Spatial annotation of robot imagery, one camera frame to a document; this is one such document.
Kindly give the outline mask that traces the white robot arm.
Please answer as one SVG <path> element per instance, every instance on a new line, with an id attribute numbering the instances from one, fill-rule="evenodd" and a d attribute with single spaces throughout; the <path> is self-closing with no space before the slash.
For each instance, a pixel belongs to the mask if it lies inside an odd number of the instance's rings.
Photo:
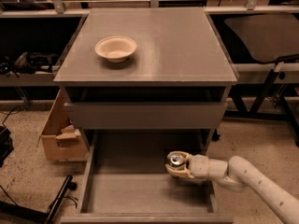
<path id="1" fill-rule="evenodd" d="M 165 168 L 171 176 L 212 180 L 231 191 L 242 192 L 249 187 L 284 224 L 299 224 L 299 201 L 242 157 L 221 161 L 172 151 L 167 155 Z"/>

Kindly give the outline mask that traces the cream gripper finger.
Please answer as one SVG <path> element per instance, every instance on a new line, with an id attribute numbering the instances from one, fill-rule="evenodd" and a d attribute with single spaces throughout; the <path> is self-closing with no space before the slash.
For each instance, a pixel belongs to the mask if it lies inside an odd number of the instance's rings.
<path id="1" fill-rule="evenodd" d="M 170 152 L 168 155 L 167 155 L 167 164 L 169 164 L 169 159 L 168 157 L 171 155 L 171 154 L 175 154 L 175 153 L 178 153 L 178 154 L 182 154 L 184 157 L 185 157 L 185 166 L 187 166 L 189 164 L 189 157 L 190 157 L 190 154 L 187 153 L 187 152 L 183 152 L 183 151 L 172 151 Z"/>
<path id="2" fill-rule="evenodd" d="M 167 172 L 172 176 L 179 177 L 179 178 L 193 178 L 191 171 L 187 169 L 185 165 L 179 167 L 173 167 L 170 164 L 167 164 L 165 168 Z"/>

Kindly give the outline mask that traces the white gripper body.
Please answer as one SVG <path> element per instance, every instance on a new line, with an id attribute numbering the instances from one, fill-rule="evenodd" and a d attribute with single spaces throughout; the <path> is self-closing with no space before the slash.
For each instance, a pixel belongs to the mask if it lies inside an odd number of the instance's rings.
<path id="1" fill-rule="evenodd" d="M 194 155 L 189 157 L 189 177 L 204 180 L 223 179 L 226 176 L 228 162 L 210 159 L 208 156 Z"/>

